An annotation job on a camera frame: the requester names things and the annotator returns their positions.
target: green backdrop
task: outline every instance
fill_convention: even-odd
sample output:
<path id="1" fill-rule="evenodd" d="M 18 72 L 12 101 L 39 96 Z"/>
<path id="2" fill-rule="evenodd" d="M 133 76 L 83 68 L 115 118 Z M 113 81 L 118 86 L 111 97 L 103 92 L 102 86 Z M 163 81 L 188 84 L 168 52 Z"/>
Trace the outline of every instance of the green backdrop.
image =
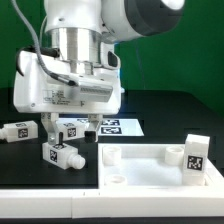
<path id="1" fill-rule="evenodd" d="M 42 0 L 17 0 L 39 32 Z M 0 0 L 0 88 L 12 87 L 15 53 L 32 44 L 9 0 Z M 184 16 L 172 32 L 116 46 L 125 89 L 192 93 L 224 117 L 224 0 L 186 0 Z"/>

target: small white block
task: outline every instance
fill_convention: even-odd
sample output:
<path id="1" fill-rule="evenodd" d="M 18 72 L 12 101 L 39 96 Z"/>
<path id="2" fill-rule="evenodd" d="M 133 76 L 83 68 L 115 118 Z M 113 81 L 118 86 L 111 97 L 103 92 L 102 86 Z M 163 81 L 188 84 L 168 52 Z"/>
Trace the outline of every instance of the small white block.
<path id="1" fill-rule="evenodd" d="M 183 185 L 205 184 L 209 140 L 207 136 L 188 135 L 184 152 Z"/>

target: cable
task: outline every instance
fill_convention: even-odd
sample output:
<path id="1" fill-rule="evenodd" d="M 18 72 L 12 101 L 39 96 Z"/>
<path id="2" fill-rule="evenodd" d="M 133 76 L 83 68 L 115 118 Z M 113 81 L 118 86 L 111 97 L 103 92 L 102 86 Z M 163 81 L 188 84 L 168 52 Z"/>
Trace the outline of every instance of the cable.
<path id="1" fill-rule="evenodd" d="M 35 48 L 35 51 L 37 54 L 37 58 L 38 58 L 39 64 L 40 64 L 41 68 L 43 69 L 43 71 L 47 75 L 49 75 L 51 78 L 56 79 L 60 82 L 63 82 L 64 84 L 66 84 L 68 86 L 77 86 L 77 83 L 75 81 L 64 78 L 64 77 L 60 76 L 59 74 L 53 73 L 47 69 L 47 67 L 42 59 L 42 56 L 41 56 L 40 44 L 39 44 L 39 40 L 38 40 L 35 30 L 33 29 L 32 25 L 29 23 L 29 21 L 26 19 L 26 17 L 23 15 L 21 10 L 19 9 L 19 7 L 16 3 L 16 0 L 11 0 L 11 3 L 12 3 L 13 8 L 15 9 L 15 11 L 17 12 L 18 16 L 20 17 L 20 19 L 23 21 L 23 23 L 26 25 L 26 27 L 30 31 L 30 34 L 34 41 L 34 48 Z"/>
<path id="2" fill-rule="evenodd" d="M 44 26 L 47 22 L 47 16 L 45 16 L 42 24 L 41 24 L 41 28 L 40 28 L 40 37 L 39 37 L 39 43 L 40 43 L 40 46 L 42 47 L 42 40 L 43 40 L 43 33 L 44 33 Z"/>
<path id="3" fill-rule="evenodd" d="M 144 90 L 146 90 L 145 73 L 144 73 L 144 70 L 143 70 L 142 61 L 141 61 L 141 57 L 140 57 L 140 54 L 139 54 L 139 47 L 138 47 L 137 40 L 134 41 L 134 46 L 135 46 L 135 52 L 136 52 L 136 57 L 137 57 L 137 61 L 138 61 L 138 66 L 139 66 L 140 73 L 141 73 L 141 76 L 142 76 L 143 88 L 144 88 Z"/>

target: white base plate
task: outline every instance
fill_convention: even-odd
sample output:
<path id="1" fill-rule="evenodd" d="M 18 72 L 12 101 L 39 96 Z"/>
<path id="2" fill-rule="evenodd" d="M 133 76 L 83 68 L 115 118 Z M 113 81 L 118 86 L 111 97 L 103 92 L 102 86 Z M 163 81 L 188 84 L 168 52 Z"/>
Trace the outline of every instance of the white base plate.
<path id="1" fill-rule="evenodd" d="M 120 145 L 124 166 L 116 170 L 102 163 L 106 145 L 99 144 L 99 189 L 0 190 L 0 218 L 224 217 L 224 180 L 210 162 L 205 186 L 181 186 L 179 168 L 162 162 L 168 145 Z M 129 184 L 105 186 L 111 172 L 126 175 Z"/>

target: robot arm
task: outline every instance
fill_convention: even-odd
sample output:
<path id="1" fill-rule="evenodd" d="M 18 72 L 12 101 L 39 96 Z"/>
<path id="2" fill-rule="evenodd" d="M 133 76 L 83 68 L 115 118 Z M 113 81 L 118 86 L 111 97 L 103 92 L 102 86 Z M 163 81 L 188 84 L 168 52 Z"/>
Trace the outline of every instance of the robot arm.
<path id="1" fill-rule="evenodd" d="M 38 46 L 36 54 L 21 53 L 25 75 L 16 74 L 14 104 L 20 112 L 89 114 L 87 135 L 94 129 L 96 135 L 102 115 L 120 108 L 120 59 L 114 43 L 171 30 L 181 18 L 184 0 L 45 0 L 44 5 L 46 33 L 60 54 L 43 56 L 53 74 L 47 76 Z M 45 126 L 54 132 L 55 125 Z"/>

